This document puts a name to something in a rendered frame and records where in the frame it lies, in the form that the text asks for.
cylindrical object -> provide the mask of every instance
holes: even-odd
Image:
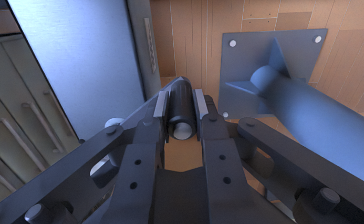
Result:
[[[32,206],[24,215],[29,224],[51,224],[53,218],[53,214],[41,203]]]
[[[305,82],[259,68],[251,82],[300,144],[364,181],[364,117]]]
[[[168,133],[174,139],[186,140],[196,133],[193,91],[189,82],[180,80],[171,88]]]
[[[323,215],[328,215],[340,201],[341,199],[335,191],[325,187],[315,196],[312,205]]]

screw hole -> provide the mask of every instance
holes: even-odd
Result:
[[[129,186],[129,188],[132,189],[132,190],[137,188],[137,187],[138,187],[138,183],[136,183],[136,182],[131,183],[131,185]]]
[[[225,184],[230,184],[232,182],[232,180],[229,177],[225,177],[223,178],[223,182],[225,182]]]

wooden floor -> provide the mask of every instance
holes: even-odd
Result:
[[[327,28],[309,85],[364,116],[364,0],[150,3],[162,86],[177,76],[185,76],[193,88],[203,89],[217,105],[223,33]],[[259,120],[295,140],[277,118]],[[167,145],[167,169],[182,171],[202,165],[200,144],[178,141]],[[188,165],[179,166],[185,159],[189,160]],[[253,188],[264,191],[246,170],[245,174]]]

metal base plate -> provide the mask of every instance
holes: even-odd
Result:
[[[226,83],[249,81],[258,68],[268,65],[275,37],[283,50],[291,76],[305,79],[308,83],[326,34],[327,29],[223,34],[219,114],[227,112],[227,119],[273,117],[259,97]],[[315,36],[321,36],[322,40],[315,43]],[[231,40],[237,42],[235,47],[229,45]]]

black cylinder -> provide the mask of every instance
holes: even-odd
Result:
[[[195,135],[193,91],[189,82],[180,80],[172,85],[168,118],[168,134],[172,138],[186,140]]]

